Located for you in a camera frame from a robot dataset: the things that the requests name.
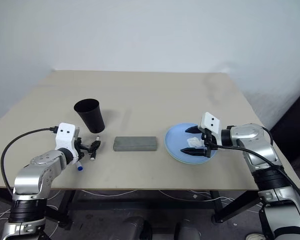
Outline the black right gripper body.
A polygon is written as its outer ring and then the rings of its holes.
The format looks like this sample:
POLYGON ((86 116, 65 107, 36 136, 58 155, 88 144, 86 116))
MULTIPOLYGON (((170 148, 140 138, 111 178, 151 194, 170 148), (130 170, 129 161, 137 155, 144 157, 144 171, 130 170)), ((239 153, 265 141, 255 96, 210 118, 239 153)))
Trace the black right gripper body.
POLYGON ((213 135, 209 129, 204 129, 201 135, 201 139, 203 140, 203 144, 206 148, 205 157, 210 158, 212 154, 212 150, 215 150, 216 144, 213 143, 213 135))

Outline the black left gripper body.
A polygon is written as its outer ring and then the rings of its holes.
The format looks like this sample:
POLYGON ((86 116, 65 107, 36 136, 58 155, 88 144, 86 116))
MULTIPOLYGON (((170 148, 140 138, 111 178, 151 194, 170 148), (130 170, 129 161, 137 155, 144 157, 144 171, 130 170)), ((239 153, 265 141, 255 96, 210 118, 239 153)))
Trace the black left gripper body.
POLYGON ((82 138, 78 137, 75 141, 74 141, 74 148, 78 153, 78 159, 82 159, 85 154, 83 151, 87 150, 87 147, 85 145, 82 144, 82 138))

